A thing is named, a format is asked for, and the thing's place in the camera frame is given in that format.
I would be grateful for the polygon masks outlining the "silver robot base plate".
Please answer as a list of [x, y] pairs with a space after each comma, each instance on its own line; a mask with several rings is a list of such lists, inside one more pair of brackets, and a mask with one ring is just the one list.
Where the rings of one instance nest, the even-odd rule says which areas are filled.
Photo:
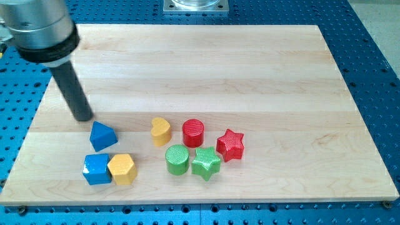
[[164, 0], [163, 11], [183, 12], [228, 12], [228, 0]]

